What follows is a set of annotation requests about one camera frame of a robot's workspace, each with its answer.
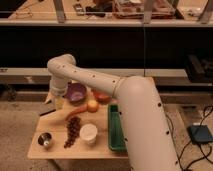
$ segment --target small wooden table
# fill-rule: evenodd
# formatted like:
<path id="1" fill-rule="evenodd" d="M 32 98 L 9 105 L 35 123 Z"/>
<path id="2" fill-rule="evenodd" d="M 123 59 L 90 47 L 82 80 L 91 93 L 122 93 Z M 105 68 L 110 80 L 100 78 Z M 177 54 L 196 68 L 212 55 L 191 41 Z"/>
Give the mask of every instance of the small wooden table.
<path id="1" fill-rule="evenodd" d="M 88 90 L 88 99 L 93 99 L 91 91 Z M 81 113 L 81 125 L 93 123 L 98 128 L 98 136 L 94 146 L 88 146 L 80 138 L 74 145 L 64 148 L 67 140 L 66 116 L 76 106 L 64 101 L 63 108 L 51 114 L 39 118 L 35 134 L 28 151 L 29 159 L 48 159 L 56 168 L 59 168 L 53 160 L 49 159 L 121 159 L 128 158 L 126 152 L 113 152 L 108 148 L 108 122 L 107 105 L 100 105 L 96 113 Z M 53 138 L 53 146 L 45 150 L 38 144 L 38 137 L 43 132 L 49 132 Z"/>

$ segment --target wooden table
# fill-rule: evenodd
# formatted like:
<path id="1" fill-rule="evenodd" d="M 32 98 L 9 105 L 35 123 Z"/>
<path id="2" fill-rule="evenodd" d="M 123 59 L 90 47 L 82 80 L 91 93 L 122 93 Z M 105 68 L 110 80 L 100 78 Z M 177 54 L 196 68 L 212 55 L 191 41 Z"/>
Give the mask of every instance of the wooden table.
<path id="1" fill-rule="evenodd" d="M 208 0 L 180 0 L 178 4 L 178 11 L 183 16 L 184 20 L 187 21 L 197 21 L 198 17 L 193 17 L 189 15 L 189 10 L 196 10 L 200 9 L 201 12 L 204 9 L 206 3 Z"/>
<path id="2" fill-rule="evenodd" d="M 92 99 L 90 90 L 87 99 Z M 98 128 L 98 136 L 94 146 L 86 145 L 78 138 L 71 148 L 64 148 L 67 139 L 67 129 L 65 118 L 75 106 L 65 100 L 63 109 L 49 115 L 40 117 L 38 125 L 28 152 L 30 159 L 107 159 L 107 158 L 127 158 L 126 153 L 115 153 L 108 148 L 108 122 L 107 105 L 100 105 L 96 113 L 85 112 L 79 114 L 81 125 L 93 123 Z M 43 132 L 52 134 L 54 145 L 48 151 L 37 143 L 38 137 Z"/>
<path id="3" fill-rule="evenodd" d="M 90 18 L 88 15 L 77 16 L 73 8 L 75 3 L 81 3 L 84 9 L 86 6 L 95 6 L 92 0 L 62 0 L 62 3 L 67 20 Z M 57 16 L 53 0 L 44 0 L 42 2 L 38 2 L 38 0 L 27 0 L 9 19 L 57 20 Z"/>
<path id="4" fill-rule="evenodd" d="M 188 10 L 194 8 L 203 9 L 206 2 L 207 0 L 180 0 L 177 8 L 185 20 L 197 20 L 197 17 L 191 17 L 188 15 Z M 87 15 L 76 15 L 76 12 L 73 9 L 73 5 L 75 3 L 81 3 L 84 9 L 86 6 L 95 6 L 92 0 L 62 0 L 62 3 L 67 20 L 90 19 L 90 17 Z M 112 14 L 109 14 L 107 18 L 115 19 Z M 38 0 L 27 0 L 9 17 L 9 19 L 57 20 L 57 17 L 53 0 L 44 0 L 42 2 L 38 2 Z M 103 20 L 103 18 L 94 16 L 91 19 Z"/>

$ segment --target grape bunch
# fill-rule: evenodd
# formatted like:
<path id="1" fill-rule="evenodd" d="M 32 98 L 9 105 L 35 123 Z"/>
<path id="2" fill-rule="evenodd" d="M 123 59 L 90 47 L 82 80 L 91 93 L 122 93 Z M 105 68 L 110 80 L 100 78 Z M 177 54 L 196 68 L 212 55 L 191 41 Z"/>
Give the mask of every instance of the grape bunch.
<path id="1" fill-rule="evenodd" d="M 80 121 L 81 119 L 79 117 L 73 117 L 71 118 L 67 123 L 67 140 L 64 144 L 64 148 L 71 147 L 75 139 L 79 137 L 79 131 L 80 131 Z"/>

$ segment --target yellow object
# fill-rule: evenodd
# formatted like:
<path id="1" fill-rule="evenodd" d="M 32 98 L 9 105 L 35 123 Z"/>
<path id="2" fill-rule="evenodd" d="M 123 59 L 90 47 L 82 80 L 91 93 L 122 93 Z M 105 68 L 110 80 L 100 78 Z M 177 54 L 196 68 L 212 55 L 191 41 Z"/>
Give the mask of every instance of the yellow object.
<path id="1" fill-rule="evenodd" d="M 99 108 L 99 104 L 95 100 L 89 100 L 87 102 L 87 110 L 88 112 L 97 112 Z"/>
<path id="2" fill-rule="evenodd" d="M 55 110 L 62 109 L 64 104 L 64 98 L 63 97 L 56 97 L 55 98 Z"/>

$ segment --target table leg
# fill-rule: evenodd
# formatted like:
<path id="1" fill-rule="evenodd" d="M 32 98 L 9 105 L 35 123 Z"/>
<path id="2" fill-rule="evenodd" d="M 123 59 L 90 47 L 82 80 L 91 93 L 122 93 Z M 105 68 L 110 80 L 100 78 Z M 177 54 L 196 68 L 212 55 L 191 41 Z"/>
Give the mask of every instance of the table leg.
<path id="1" fill-rule="evenodd" d="M 61 167 L 56 163 L 54 159 L 46 159 L 48 163 L 50 163 L 56 171 L 62 171 Z"/>

